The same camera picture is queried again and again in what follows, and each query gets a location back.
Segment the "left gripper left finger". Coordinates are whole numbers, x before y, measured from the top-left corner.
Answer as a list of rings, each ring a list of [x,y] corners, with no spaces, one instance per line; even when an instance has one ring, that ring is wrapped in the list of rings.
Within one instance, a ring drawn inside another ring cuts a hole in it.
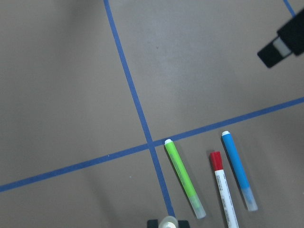
[[[159,221],[157,219],[150,219],[147,221],[147,228],[158,228]]]

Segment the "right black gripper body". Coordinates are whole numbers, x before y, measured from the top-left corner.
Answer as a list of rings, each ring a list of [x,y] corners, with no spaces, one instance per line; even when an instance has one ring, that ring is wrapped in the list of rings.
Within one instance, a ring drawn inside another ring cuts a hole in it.
[[[304,9],[284,24],[277,34],[292,53],[301,55],[304,52]]]

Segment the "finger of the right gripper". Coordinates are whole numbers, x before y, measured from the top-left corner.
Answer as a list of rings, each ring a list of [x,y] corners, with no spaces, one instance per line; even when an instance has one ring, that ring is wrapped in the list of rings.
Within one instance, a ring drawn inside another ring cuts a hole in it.
[[[258,51],[257,56],[267,68],[272,68],[291,54],[290,48],[280,37],[276,37],[264,48]]]

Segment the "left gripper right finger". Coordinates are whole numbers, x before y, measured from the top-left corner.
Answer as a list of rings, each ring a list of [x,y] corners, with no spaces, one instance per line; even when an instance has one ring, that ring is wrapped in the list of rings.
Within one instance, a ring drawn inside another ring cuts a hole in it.
[[[190,224],[187,220],[178,220],[178,228],[190,228]]]

